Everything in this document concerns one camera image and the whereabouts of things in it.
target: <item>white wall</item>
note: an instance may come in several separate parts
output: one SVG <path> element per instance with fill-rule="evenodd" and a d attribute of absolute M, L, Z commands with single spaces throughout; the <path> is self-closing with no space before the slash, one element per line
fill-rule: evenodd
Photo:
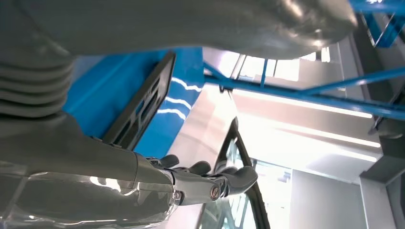
<path fill-rule="evenodd" d="M 366 229 L 358 185 L 292 173 L 290 229 Z"/>

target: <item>black bracket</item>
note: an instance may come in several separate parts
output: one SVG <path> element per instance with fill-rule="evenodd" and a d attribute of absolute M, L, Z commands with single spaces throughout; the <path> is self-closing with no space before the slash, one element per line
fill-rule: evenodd
<path fill-rule="evenodd" d="M 107 130 L 103 137 L 105 143 L 117 144 L 128 150 L 135 148 L 169 91 L 175 61 L 176 54 L 169 52 L 156 65 Z"/>

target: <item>blue steel beam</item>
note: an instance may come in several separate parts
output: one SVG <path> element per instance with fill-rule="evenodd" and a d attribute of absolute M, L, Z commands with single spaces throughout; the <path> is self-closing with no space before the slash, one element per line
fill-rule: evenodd
<path fill-rule="evenodd" d="M 354 79 L 343 80 L 336 83 L 330 83 L 322 86 L 312 87 L 302 91 L 297 91 L 297 93 L 305 95 L 319 94 L 324 91 L 334 90 L 341 87 L 359 86 L 401 76 L 405 76 L 405 68 L 398 68 L 394 70 L 387 70 L 383 72 L 367 74 L 365 76 Z"/>
<path fill-rule="evenodd" d="M 264 87 L 264 86 L 265 86 L 267 62 L 268 62 L 268 59 L 265 59 L 265 64 L 264 64 L 264 66 L 263 66 L 262 78 L 261 78 L 261 80 L 260 80 L 260 87 Z"/>
<path fill-rule="evenodd" d="M 209 70 L 213 76 L 219 78 L 219 79 L 228 79 L 226 76 L 224 76 L 222 73 L 220 73 L 216 68 L 214 68 L 212 65 L 210 65 L 207 62 L 203 62 L 203 67 L 207 70 Z"/>
<path fill-rule="evenodd" d="M 350 0 L 355 12 L 405 15 L 403 0 Z"/>
<path fill-rule="evenodd" d="M 294 99 L 309 103 L 332 106 L 351 111 L 365 112 L 378 116 L 389 117 L 394 119 L 405 120 L 405 110 L 398 109 L 397 106 L 383 103 L 370 103 L 356 100 L 336 98 L 326 95 L 305 95 L 298 93 L 299 90 L 264 85 L 261 87 L 258 83 L 234 80 L 234 79 L 218 79 L 212 76 L 205 76 L 206 83 L 218 84 L 226 88 L 247 90 L 262 94 L 269 94 L 288 99 Z"/>

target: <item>metal screw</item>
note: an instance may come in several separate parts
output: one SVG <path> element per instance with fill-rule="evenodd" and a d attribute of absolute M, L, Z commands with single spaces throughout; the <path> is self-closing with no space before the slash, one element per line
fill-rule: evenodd
<path fill-rule="evenodd" d="M 211 188 L 211 193 L 210 193 L 211 199 L 216 200 L 219 197 L 219 188 L 217 186 L 213 186 Z"/>

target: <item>metal rod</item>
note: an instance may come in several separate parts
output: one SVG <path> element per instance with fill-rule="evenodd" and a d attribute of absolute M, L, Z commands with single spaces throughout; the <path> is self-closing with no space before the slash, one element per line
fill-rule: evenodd
<path fill-rule="evenodd" d="M 278 64 L 278 60 L 276 60 L 276 64 L 274 64 L 273 77 L 276 76 L 277 64 Z"/>
<path fill-rule="evenodd" d="M 388 80 L 391 78 L 395 77 L 400 77 L 400 76 L 405 76 L 405 68 L 398 68 L 394 70 L 387 70 L 387 71 L 382 71 L 378 73 L 372 73 L 372 74 L 367 74 L 362 77 L 354 78 L 354 79 L 349 79 L 349 80 L 343 80 L 335 83 L 330 83 L 322 86 L 317 86 L 317 87 L 312 87 L 309 89 L 305 89 L 302 91 L 299 91 L 299 94 L 318 94 L 324 91 L 328 90 L 333 90 L 337 89 L 340 87 L 349 87 L 349 86 L 359 86 L 359 85 L 364 85 L 368 83 L 374 83 L 382 80 Z"/>
<path fill-rule="evenodd" d="M 277 86 L 270 86 L 264 85 L 264 87 L 260 87 L 260 84 L 247 82 L 247 81 L 240 81 L 240 80 L 233 80 L 233 79 L 224 79 L 220 80 L 218 78 L 212 76 L 205 77 L 206 83 L 214 83 L 226 88 L 232 89 L 242 89 L 247 91 L 258 92 L 262 94 L 269 94 L 289 99 L 295 99 L 299 101 L 321 104 L 326 106 L 337 107 L 341 109 L 357 111 L 357 112 L 365 112 L 374 115 L 379 115 L 383 117 L 389 117 L 394 119 L 402 119 L 405 120 L 405 110 L 400 110 L 398 107 L 391 106 L 390 104 L 376 104 L 370 102 L 362 102 L 356 100 L 349 100 L 349 99 L 342 99 L 336 98 L 332 96 L 325 96 L 325 95 L 305 95 L 298 93 L 298 90 L 277 87 Z"/>
<path fill-rule="evenodd" d="M 221 79 L 221 78 L 228 79 L 228 77 L 224 76 L 222 73 L 220 73 L 216 68 L 211 66 L 209 63 L 203 62 L 202 65 L 203 65 L 204 68 L 209 70 L 213 74 L 213 76 L 215 76 L 215 77 L 217 77 L 219 79 Z"/>
<path fill-rule="evenodd" d="M 265 86 L 267 62 L 268 62 L 268 59 L 265 59 L 265 64 L 264 64 L 264 66 L 263 66 L 262 79 L 260 80 L 260 87 L 264 87 L 264 86 Z"/>

